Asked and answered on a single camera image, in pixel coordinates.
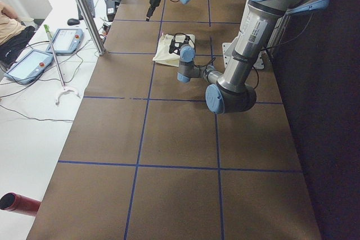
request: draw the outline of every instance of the black curtain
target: black curtain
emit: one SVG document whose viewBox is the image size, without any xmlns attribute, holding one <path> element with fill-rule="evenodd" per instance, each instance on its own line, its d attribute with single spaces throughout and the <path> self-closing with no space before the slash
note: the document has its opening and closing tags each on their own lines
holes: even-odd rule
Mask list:
<svg viewBox="0 0 360 240">
<path fill-rule="evenodd" d="M 294 16 L 284 37 L 302 31 Z M 323 239 L 360 239 L 360 0 L 331 0 L 274 71 Z"/>
</svg>

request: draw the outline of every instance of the metal bracket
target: metal bracket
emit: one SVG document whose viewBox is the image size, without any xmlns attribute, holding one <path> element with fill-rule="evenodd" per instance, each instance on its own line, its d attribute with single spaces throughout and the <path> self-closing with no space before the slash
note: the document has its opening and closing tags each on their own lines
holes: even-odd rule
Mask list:
<svg viewBox="0 0 360 240">
<path fill-rule="evenodd" d="M 234 50 L 238 39 L 239 39 L 239 37 L 235 37 L 231 43 L 223 43 L 223 58 L 224 58 L 224 66 L 225 67 L 227 66 L 227 64 L 232 56 L 232 51 Z M 263 54 L 260 52 L 260 54 L 258 56 L 258 60 L 254 64 L 254 67 L 258 70 L 264 69 L 264 62 L 262 59 L 262 55 Z"/>
</svg>

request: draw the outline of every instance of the metal pole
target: metal pole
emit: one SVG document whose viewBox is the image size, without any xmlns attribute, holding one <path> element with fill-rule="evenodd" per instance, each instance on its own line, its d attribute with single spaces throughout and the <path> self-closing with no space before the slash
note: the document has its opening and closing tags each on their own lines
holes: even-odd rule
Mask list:
<svg viewBox="0 0 360 240">
<path fill-rule="evenodd" d="M 94 19 L 92 18 L 90 9 L 87 5 L 86 0 L 76 0 L 76 3 L 78 4 L 81 13 L 84 17 L 86 26 L 90 32 L 90 36 L 92 37 L 92 40 L 95 43 L 95 46 L 99 52 L 99 55 L 102 56 L 105 53 L 105 47 L 102 44 L 102 40 L 100 39 L 100 36 L 98 34 Z"/>
<path fill-rule="evenodd" d="M 59 61 L 58 61 L 57 56 L 56 56 L 54 44 L 52 43 L 52 38 L 51 38 L 49 26 L 48 26 L 48 25 L 44 25 L 44 27 L 45 27 L 45 31 L 46 31 L 46 34 L 47 34 L 47 38 L 49 39 L 49 43 L 50 43 L 50 47 L 51 47 L 51 50 L 52 50 L 52 54 L 54 55 L 55 65 L 56 65 L 56 68 L 57 68 L 58 75 L 59 75 L 59 77 L 60 77 L 61 85 L 62 85 L 62 87 L 65 89 L 64 78 L 62 77 L 62 73 L 61 73 Z"/>
</svg>

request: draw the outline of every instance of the grid line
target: grid line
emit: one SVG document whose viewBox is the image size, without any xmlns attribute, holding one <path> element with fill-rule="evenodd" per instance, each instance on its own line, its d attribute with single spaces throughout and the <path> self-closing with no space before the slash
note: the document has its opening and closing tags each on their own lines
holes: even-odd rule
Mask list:
<svg viewBox="0 0 360 240">
<path fill-rule="evenodd" d="M 145 20 L 132 20 L 132 19 L 114 19 L 114 21 L 119 21 L 119 22 L 145 22 Z M 197 23 L 197 24 L 208 24 L 209 21 L 205 22 L 205 21 L 162 21 L 162 22 L 178 22 L 178 23 Z M 213 22 L 215 24 L 228 24 L 228 25 L 240 25 L 239 22 Z"/>
<path fill-rule="evenodd" d="M 158 33 L 158 35 L 157 35 L 157 40 L 160 39 L 161 27 L 162 27 L 162 24 L 163 24 L 162 20 L 163 20 L 163 18 L 164 18 L 164 12 L 165 12 L 166 3 L 167 3 L 167 0 L 164 0 L 163 13 L 162 13 L 162 15 L 161 15 L 161 22 L 160 22 L 160 26 L 159 26 L 159 33 Z M 142 143 L 143 143 L 143 138 L 144 138 L 144 133 L 145 133 L 145 127 L 146 127 L 147 113 L 148 113 L 148 111 L 149 111 L 150 95 L 151 95 L 152 81 L 153 81 L 153 79 L 154 79 L 154 73 L 155 73 L 155 62 L 152 64 L 151 80 L 150 80 L 150 86 L 149 86 L 148 95 L 147 95 L 147 99 L 148 99 L 148 100 L 147 100 L 147 103 L 146 103 L 144 122 L 143 122 L 143 126 L 142 126 L 142 131 L 141 131 L 139 151 L 138 151 L 138 156 L 137 156 L 137 161 L 136 161 L 134 181 L 133 181 L 133 187 L 132 187 L 131 197 L 130 197 L 130 203 L 129 203 L 128 217 L 127 217 L 127 222 L 126 222 L 125 232 L 124 232 L 124 240 L 127 240 L 128 231 L 129 231 L 129 224 L 130 224 L 130 218 L 131 218 L 131 210 L 132 210 L 133 199 L 134 199 L 134 194 L 135 194 L 137 174 L 138 174 L 138 169 L 139 169 L 139 164 L 140 164 L 140 157 L 141 157 Z"/>
<path fill-rule="evenodd" d="M 97 96 L 84 96 L 83 98 L 93 98 L 93 99 L 131 99 L 134 101 L 175 101 L 175 102 L 206 102 L 204 99 L 167 99 L 167 98 L 125 98 L 125 97 L 97 97 Z M 263 105 L 284 105 L 282 102 L 266 102 L 266 101 L 256 101 L 255 104 Z"/>
<path fill-rule="evenodd" d="M 211 12 L 210 12 L 210 0 L 208 0 L 208 12 L 209 12 L 209 27 L 212 26 L 212 18 L 211 18 Z"/>
<path fill-rule="evenodd" d="M 134 53 L 134 52 L 109 52 L 116 55 L 155 55 L 154 53 Z"/>
<path fill-rule="evenodd" d="M 128 164 L 112 162 L 95 162 L 95 161 L 73 161 L 58 160 L 61 164 L 74 165 L 96 165 L 96 166 L 115 166 L 115 167 L 146 167 L 156 169 L 182 169 L 182 170 L 204 170 L 204 171 L 244 171 L 248 173 L 283 173 L 283 174 L 302 174 L 301 170 L 275 170 L 275 169 L 248 169 L 248 168 L 222 168 L 222 167 L 200 167 L 200 166 L 174 166 L 174 165 L 155 165 L 155 164 Z"/>
<path fill-rule="evenodd" d="M 217 115 L 215 115 L 214 120 L 215 120 L 216 152 L 217 152 L 217 159 L 218 159 L 218 184 L 219 184 L 221 239 L 225 240 L 223 189 L 222 189 L 222 184 L 221 184 L 221 160 L 220 160 L 219 129 L 218 129 L 218 116 Z"/>
</svg>

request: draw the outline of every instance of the red pipe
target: red pipe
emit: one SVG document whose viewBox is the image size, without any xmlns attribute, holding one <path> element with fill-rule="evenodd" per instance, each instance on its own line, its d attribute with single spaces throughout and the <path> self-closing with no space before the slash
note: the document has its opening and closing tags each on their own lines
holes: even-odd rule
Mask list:
<svg viewBox="0 0 360 240">
<path fill-rule="evenodd" d="M 1 210 L 29 216 L 36 216 L 40 204 L 39 201 L 12 192 L 5 194 L 0 199 Z"/>
</svg>

